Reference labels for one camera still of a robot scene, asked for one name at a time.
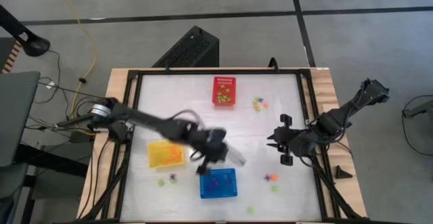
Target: white table surface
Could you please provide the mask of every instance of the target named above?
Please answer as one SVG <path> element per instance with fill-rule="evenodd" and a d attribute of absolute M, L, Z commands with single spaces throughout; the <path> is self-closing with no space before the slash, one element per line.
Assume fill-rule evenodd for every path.
<path fill-rule="evenodd" d="M 216 108 L 212 104 L 213 74 L 145 75 L 141 85 L 138 110 L 169 117 L 184 110 L 195 110 L 206 127 L 224 127 L 226 140 L 247 160 L 236 166 L 228 160 L 211 165 L 213 169 L 235 168 L 237 196 L 200 198 L 199 162 L 190 162 L 192 150 L 186 148 L 186 163 L 150 169 L 147 144 L 161 136 L 136 127 L 124 192 L 121 221 L 314 221 L 320 219 L 319 202 L 312 169 L 294 159 L 294 166 L 279 163 L 280 153 L 266 145 L 274 128 L 282 126 L 281 113 L 293 118 L 293 128 L 303 129 L 304 119 L 293 74 L 230 74 L 236 85 L 236 104 Z M 256 112 L 256 96 L 269 103 L 268 109 Z M 190 115 L 183 118 L 194 118 Z M 177 174 L 178 183 L 168 180 Z M 276 174 L 277 181 L 267 182 L 266 174 Z M 158 180 L 165 180 L 159 187 Z"/>

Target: red basket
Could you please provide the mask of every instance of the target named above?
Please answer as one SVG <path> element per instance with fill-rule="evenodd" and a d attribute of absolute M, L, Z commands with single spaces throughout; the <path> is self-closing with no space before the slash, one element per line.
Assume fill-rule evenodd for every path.
<path fill-rule="evenodd" d="M 212 103 L 216 106 L 232 106 L 236 102 L 236 78 L 214 77 Z"/>

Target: blue basket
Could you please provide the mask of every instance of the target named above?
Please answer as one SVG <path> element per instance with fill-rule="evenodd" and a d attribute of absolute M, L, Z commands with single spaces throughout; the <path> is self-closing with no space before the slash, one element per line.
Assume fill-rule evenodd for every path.
<path fill-rule="evenodd" d="M 215 169 L 207 176 L 200 176 L 202 199 L 234 196 L 237 196 L 235 169 Z"/>

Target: yellow basket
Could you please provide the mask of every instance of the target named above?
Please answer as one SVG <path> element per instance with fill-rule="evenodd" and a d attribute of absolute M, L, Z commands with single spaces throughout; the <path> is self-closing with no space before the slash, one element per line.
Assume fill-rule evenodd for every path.
<path fill-rule="evenodd" d="M 147 155 L 150 168 L 176 166 L 184 163 L 183 147 L 165 140 L 149 143 Z"/>

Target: black floor line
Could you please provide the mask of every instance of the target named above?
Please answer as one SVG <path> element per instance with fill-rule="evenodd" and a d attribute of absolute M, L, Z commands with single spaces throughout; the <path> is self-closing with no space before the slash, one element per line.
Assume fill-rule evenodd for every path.
<path fill-rule="evenodd" d="M 309 34 L 306 31 L 304 17 L 302 15 L 302 10 L 300 8 L 299 0 L 293 0 L 293 4 L 295 6 L 296 18 L 298 19 L 298 25 L 300 30 L 300 36 L 302 37 L 302 43 L 304 44 L 305 54 L 307 58 L 307 62 L 310 67 L 315 67 L 316 62 L 314 61 L 313 50 L 311 49 Z"/>
<path fill-rule="evenodd" d="M 330 10 L 311 10 L 301 11 L 303 16 L 314 15 L 336 15 L 336 14 L 386 14 L 399 12 L 431 12 L 433 7 L 390 7 L 390 8 L 370 8 L 370 9 L 330 9 Z M 139 16 L 125 18 L 103 18 L 103 19 L 82 19 L 83 24 L 103 24 L 114 22 L 148 22 L 148 21 L 167 21 L 167 20 L 195 20 L 210 18 L 255 18 L 255 17 L 281 17 L 296 16 L 296 11 L 276 11 L 276 12 L 237 12 L 220 14 L 182 14 L 164 16 Z M 76 24 L 76 20 L 41 20 L 41 21 L 21 21 L 24 25 L 59 25 Z"/>
<path fill-rule="evenodd" d="M 209 18 L 257 18 L 257 17 L 278 17 L 293 16 L 295 11 L 282 12 L 237 12 L 221 14 L 185 14 L 185 15 L 166 15 L 166 16 L 142 16 L 126 18 L 102 18 L 102 19 L 82 19 L 82 24 L 103 24 L 113 22 L 146 22 L 146 21 L 167 21 L 167 20 L 195 20 Z M 21 21 L 24 25 L 54 25 L 54 24 L 76 24 L 76 20 L 45 20 L 45 21 Z"/>
<path fill-rule="evenodd" d="M 399 12 L 430 12 L 433 7 L 387 7 L 387 8 L 366 8 L 366 9 L 331 9 L 302 11 L 307 15 L 335 15 L 335 14 L 386 14 Z"/>

